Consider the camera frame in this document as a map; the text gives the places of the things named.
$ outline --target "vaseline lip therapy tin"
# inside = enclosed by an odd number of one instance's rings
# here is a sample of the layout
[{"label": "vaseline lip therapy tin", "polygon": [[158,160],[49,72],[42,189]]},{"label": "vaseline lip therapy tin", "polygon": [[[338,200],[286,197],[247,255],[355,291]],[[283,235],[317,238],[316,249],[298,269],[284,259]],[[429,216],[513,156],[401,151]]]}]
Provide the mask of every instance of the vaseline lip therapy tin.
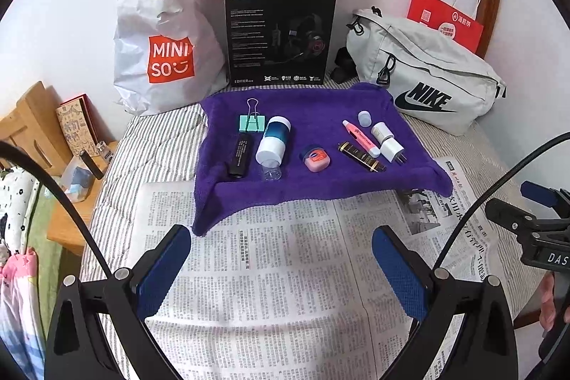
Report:
[{"label": "vaseline lip therapy tin", "polygon": [[310,172],[320,172],[331,163],[331,159],[318,145],[309,145],[299,154],[299,159],[305,163]]}]

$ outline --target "person's hand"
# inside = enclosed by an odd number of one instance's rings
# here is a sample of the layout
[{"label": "person's hand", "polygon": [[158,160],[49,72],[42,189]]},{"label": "person's hand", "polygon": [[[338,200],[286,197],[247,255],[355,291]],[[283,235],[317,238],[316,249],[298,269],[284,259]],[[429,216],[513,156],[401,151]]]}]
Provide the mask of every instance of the person's hand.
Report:
[{"label": "person's hand", "polygon": [[[554,274],[548,272],[539,285],[540,289],[540,324],[547,332],[552,330],[556,318],[554,306]],[[566,309],[564,322],[570,323],[570,308]]]}]

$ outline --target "white bottle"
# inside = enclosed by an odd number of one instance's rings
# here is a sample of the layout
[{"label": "white bottle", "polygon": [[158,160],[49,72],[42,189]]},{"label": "white bottle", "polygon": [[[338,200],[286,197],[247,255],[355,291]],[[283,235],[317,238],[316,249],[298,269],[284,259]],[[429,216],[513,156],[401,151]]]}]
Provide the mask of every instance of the white bottle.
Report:
[{"label": "white bottle", "polygon": [[263,168],[264,179],[267,181],[277,181],[281,178],[280,166],[290,131],[291,123],[282,116],[274,116],[267,123],[263,139],[255,154],[255,160]]},{"label": "white bottle", "polygon": [[97,151],[101,158],[106,162],[106,164],[110,164],[111,160],[113,159],[113,151],[109,148],[105,142],[101,141],[96,145]]}]

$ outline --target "white nike bag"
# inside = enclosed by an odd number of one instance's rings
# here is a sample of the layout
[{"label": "white nike bag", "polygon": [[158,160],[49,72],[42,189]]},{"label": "white nike bag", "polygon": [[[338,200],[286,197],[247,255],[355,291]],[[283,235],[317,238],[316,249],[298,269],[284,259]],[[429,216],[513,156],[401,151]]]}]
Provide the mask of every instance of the white nike bag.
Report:
[{"label": "white nike bag", "polygon": [[129,113],[201,101],[227,85],[224,62],[195,0],[118,0],[114,83]]},{"label": "white nike bag", "polygon": [[485,60],[439,31],[371,10],[355,15],[347,49],[358,77],[376,84],[386,83],[389,74],[387,89],[400,112],[462,135],[506,95],[503,80]]}]

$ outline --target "white plastic bag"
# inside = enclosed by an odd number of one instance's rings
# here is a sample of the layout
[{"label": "white plastic bag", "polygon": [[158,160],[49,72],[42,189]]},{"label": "white plastic bag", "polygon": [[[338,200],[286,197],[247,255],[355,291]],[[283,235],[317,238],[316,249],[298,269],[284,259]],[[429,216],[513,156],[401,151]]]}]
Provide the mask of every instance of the white plastic bag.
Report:
[{"label": "white plastic bag", "polygon": [[72,203],[82,202],[87,198],[95,176],[81,158],[74,155],[62,174],[61,185]]},{"label": "white plastic bag", "polygon": [[224,62],[195,0],[118,0],[115,88],[129,113],[201,101],[227,85]]}]

